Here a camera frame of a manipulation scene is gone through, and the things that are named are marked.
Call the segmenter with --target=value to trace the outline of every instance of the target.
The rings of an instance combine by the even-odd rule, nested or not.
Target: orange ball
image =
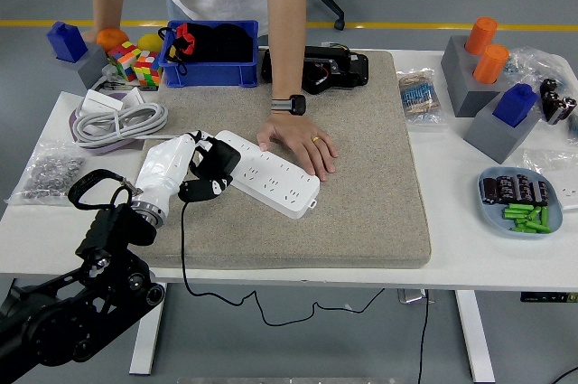
[[[128,35],[114,27],[103,29],[98,32],[97,35],[97,44],[100,45],[105,52],[109,52],[126,41],[128,41]]]

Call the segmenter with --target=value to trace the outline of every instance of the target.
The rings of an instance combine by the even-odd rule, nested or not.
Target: blue plate
[[[514,221],[504,220],[504,218],[502,217],[504,208],[508,207],[507,205],[502,205],[499,203],[487,205],[482,202],[481,182],[485,178],[497,178],[498,176],[516,176],[517,174],[525,175],[527,179],[530,180],[530,182],[542,181],[543,183],[545,183],[545,187],[548,192],[548,227],[552,230],[552,232],[556,232],[560,228],[560,226],[562,226],[562,208],[560,208],[560,203],[556,198],[554,187],[540,173],[536,173],[528,169],[520,169],[517,167],[490,167],[489,169],[486,169],[481,173],[480,178],[478,179],[478,190],[481,208],[483,209],[486,218],[494,227],[514,237],[522,237],[526,239],[540,239],[544,236],[549,235],[547,233],[525,233],[525,232],[512,231],[510,229],[515,227]]]

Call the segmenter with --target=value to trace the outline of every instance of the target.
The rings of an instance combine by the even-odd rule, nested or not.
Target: power cord
[[[301,319],[295,319],[293,321],[288,321],[286,323],[270,323],[267,321],[267,319],[265,318],[265,312],[263,310],[263,307],[261,306],[261,303],[259,302],[259,298],[256,294],[256,290],[252,291],[250,294],[245,295],[241,301],[239,301],[238,303],[235,303],[233,301],[228,300],[227,298],[219,295],[219,294],[215,294],[214,292],[204,292],[204,293],[196,293],[193,292],[191,287],[189,286],[189,281],[187,280],[187,270],[186,270],[186,264],[185,264],[185,247],[184,247],[184,237],[185,237],[185,233],[184,233],[184,212],[187,208],[187,206],[189,205],[189,203],[185,203],[184,206],[182,207],[182,211],[181,211],[181,263],[182,263],[182,279],[184,281],[184,285],[187,288],[187,291],[189,291],[189,294],[191,294],[192,296],[214,296],[216,298],[218,298],[219,300],[232,305],[234,307],[240,307],[241,305],[243,305],[243,303],[245,303],[245,300],[247,300],[250,297],[254,297],[255,298],[255,302],[257,307],[259,308],[259,312],[261,313],[261,319],[263,319],[263,322],[265,323],[265,325],[268,325],[269,327],[283,327],[285,325],[289,325],[291,323],[302,323],[304,321],[307,321],[311,318],[313,318],[313,316],[315,315],[315,310],[316,308],[319,308],[321,310],[341,310],[343,312],[349,312],[352,314],[362,314],[364,313],[368,307],[371,306],[371,304],[376,300],[376,298],[378,298],[378,296],[380,296],[386,289],[382,288],[377,294],[375,294],[373,296],[373,298],[371,298],[371,300],[367,303],[367,305],[365,307],[363,307],[361,310],[351,310],[351,309],[346,309],[344,307],[325,307],[320,305],[318,302],[315,302],[312,304],[312,311],[311,314],[309,316],[306,316],[304,318]]]
[[[558,378],[556,378],[552,384],[556,384],[557,382],[560,382],[563,378],[567,377],[568,375],[570,375],[573,372],[576,372],[577,370],[578,370],[578,367],[575,367],[573,369],[568,370],[567,372],[563,373]]]
[[[301,319],[295,319],[293,321],[288,321],[285,323],[270,323],[267,321],[267,319],[265,318],[265,312],[263,310],[263,307],[261,306],[261,303],[259,302],[259,298],[257,296],[256,290],[253,290],[250,294],[245,295],[243,298],[241,298],[241,301],[239,301],[238,303],[234,303],[234,302],[228,300],[227,298],[225,298],[224,296],[221,296],[219,294],[215,294],[214,292],[204,292],[204,293],[198,294],[198,293],[194,292],[191,289],[191,287],[189,286],[189,281],[187,280],[187,268],[186,268],[186,263],[185,263],[184,213],[185,213],[185,210],[187,209],[188,205],[189,205],[189,203],[185,203],[182,206],[182,210],[181,210],[181,264],[182,264],[182,280],[184,281],[184,285],[187,288],[187,291],[192,296],[196,296],[196,297],[214,296],[214,297],[218,298],[219,300],[221,300],[221,301],[223,301],[229,305],[232,305],[234,307],[240,307],[241,305],[243,305],[243,303],[245,303],[245,300],[247,300],[248,298],[253,296],[253,297],[255,297],[255,303],[256,303],[257,307],[259,308],[259,312],[261,313],[261,319],[263,320],[265,325],[268,325],[269,327],[283,327],[283,326],[289,325],[291,323],[302,323],[304,321],[308,321],[309,319],[313,318],[313,316],[315,315],[316,307],[321,309],[321,310],[341,310],[343,312],[350,312],[353,314],[362,314],[371,306],[371,304],[376,300],[376,298],[378,298],[378,296],[383,294],[383,292],[386,290],[385,288],[382,288],[381,290],[379,290],[379,292],[377,294],[375,294],[373,296],[373,298],[371,298],[371,300],[369,300],[369,302],[366,304],[366,306],[363,307],[361,310],[351,310],[351,309],[346,309],[344,307],[324,307],[324,306],[320,305],[318,302],[315,302],[312,304],[312,310],[311,310],[311,314],[309,316],[306,316],[306,317],[301,318]],[[427,328],[427,319],[429,316],[429,309],[430,309],[430,297],[429,297],[429,291],[426,289],[425,290],[425,318],[424,318],[424,328],[422,330],[422,338],[420,341],[419,376],[417,379],[417,384],[421,384],[421,382],[422,382],[422,370],[423,370],[423,364],[424,364],[424,339],[425,339],[425,329]]]
[[[422,382],[422,370],[424,366],[424,339],[425,339],[425,329],[427,328],[427,318],[430,314],[430,292],[425,289],[425,318],[424,318],[424,329],[422,330],[422,340],[419,345],[419,375],[417,377],[417,384]]]
[[[77,111],[72,133],[80,147],[98,148],[120,140],[149,136],[162,129],[167,118],[168,109],[153,102],[120,111],[92,113],[84,117],[80,117]]]

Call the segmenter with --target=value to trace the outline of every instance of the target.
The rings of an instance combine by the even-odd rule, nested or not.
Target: yellow floor line
[[[66,20],[78,27],[90,27],[92,20]],[[54,20],[0,20],[0,27],[51,27]],[[163,27],[164,20],[123,20],[123,27]],[[387,30],[470,30],[473,23],[389,23],[389,22],[347,22],[347,29],[387,29]],[[330,21],[310,21],[310,29],[333,27]],[[499,30],[527,32],[578,32],[578,24],[500,24]]]

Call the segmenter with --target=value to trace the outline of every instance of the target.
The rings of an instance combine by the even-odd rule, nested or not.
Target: gray block
[[[102,77],[102,69],[108,64],[107,55],[100,45],[87,42],[87,47],[89,50],[76,63],[53,57],[52,71],[62,90],[84,95]]]
[[[530,134],[540,114],[532,109],[522,122],[512,127],[493,115],[500,100],[501,96],[496,97],[478,112],[463,139],[502,164]]]
[[[443,74],[456,117],[475,117],[500,92],[510,88],[503,74],[494,84],[479,83],[473,78],[480,56],[465,51],[463,46],[467,40],[467,36],[451,36],[442,57]]]

